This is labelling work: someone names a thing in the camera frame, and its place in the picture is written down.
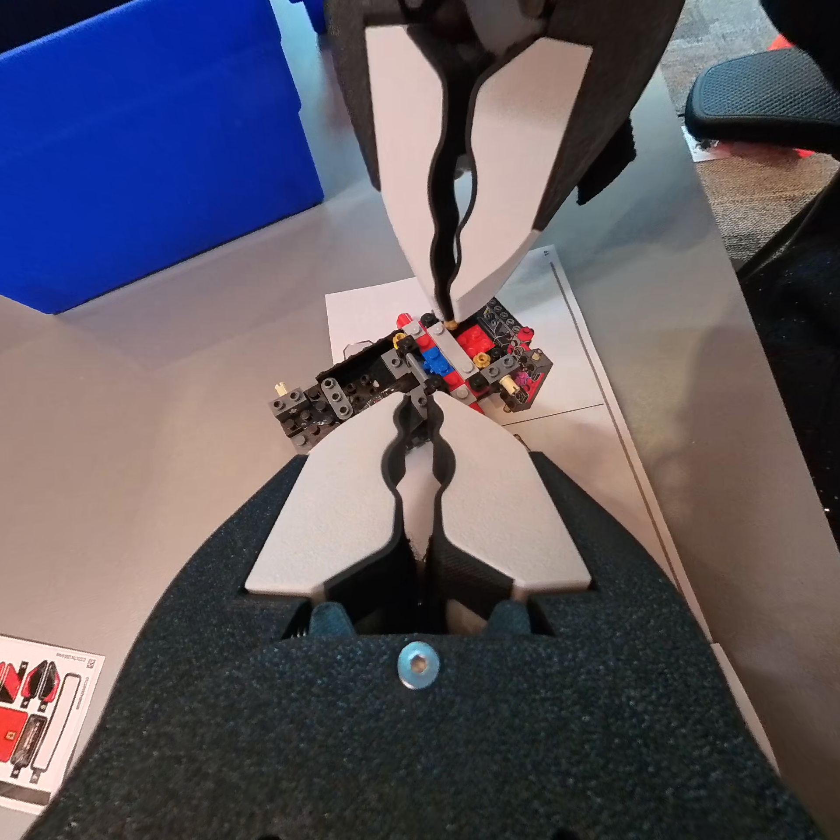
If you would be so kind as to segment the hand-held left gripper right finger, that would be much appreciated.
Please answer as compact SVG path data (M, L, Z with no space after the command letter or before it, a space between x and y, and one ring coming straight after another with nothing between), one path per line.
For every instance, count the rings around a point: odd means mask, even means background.
M436 392L427 409L439 483L427 556L445 600L527 601L592 581L527 448Z

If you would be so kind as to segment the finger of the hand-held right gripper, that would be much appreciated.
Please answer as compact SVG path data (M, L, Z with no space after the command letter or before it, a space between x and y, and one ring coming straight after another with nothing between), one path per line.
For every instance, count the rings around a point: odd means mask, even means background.
M463 60L421 25L370 26L364 38L386 212L437 315L452 319Z
M536 39L479 85L474 198L459 231L453 319L496 295L539 235L537 215L593 48Z

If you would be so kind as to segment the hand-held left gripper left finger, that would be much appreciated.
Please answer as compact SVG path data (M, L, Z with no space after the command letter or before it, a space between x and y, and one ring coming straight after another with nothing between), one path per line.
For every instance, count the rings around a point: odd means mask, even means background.
M313 601L414 593L417 566L397 491L412 409L408 394L390 394L311 451L248 575L248 593Z

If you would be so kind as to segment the lego car chassis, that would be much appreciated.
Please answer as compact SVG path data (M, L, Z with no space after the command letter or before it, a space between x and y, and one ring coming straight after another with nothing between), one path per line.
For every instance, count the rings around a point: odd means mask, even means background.
M479 413L496 396L506 413L519 413L533 405L553 366L532 347L533 331L495 298L452 329L432 312L402 313L395 324L382 339L352 344L309 386L276 385L269 408L297 452L395 392L411 399L406 448L419 448L428 441L434 392Z

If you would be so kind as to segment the lego instruction booklet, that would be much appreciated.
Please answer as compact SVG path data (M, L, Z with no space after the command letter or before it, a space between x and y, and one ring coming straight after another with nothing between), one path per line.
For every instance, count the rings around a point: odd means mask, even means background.
M711 644L730 691L761 750L778 771L770 741L734 667L712 639L650 485L605 368L554 246L530 251L498 299L512 317L535 332L537 349L553 367L528 411L503 415L493 396L485 413L509 426L531 450L543 452L633 534L686 599ZM325 296L333 362L362 344L383 338L401 313L418 316L426 300L415 278ZM436 484L432 448L425 444L406 459L399 485L406 534L418 559L432 531Z

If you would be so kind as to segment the lego sticker sheet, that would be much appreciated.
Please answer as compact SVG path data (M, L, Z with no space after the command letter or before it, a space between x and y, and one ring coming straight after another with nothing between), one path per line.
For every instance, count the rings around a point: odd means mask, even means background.
M1 636L1 806L37 816L77 749L104 657Z

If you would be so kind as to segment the black mesh office chair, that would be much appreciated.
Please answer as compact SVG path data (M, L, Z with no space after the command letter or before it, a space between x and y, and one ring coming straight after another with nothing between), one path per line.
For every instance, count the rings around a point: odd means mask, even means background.
M797 48L760 52L703 70L686 101L698 139L839 153L839 94Z

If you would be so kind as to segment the blue plastic bin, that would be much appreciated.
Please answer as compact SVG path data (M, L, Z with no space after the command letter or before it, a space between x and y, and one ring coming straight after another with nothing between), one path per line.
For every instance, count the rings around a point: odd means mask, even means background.
M2 2L1 292L58 313L319 205L267 1Z

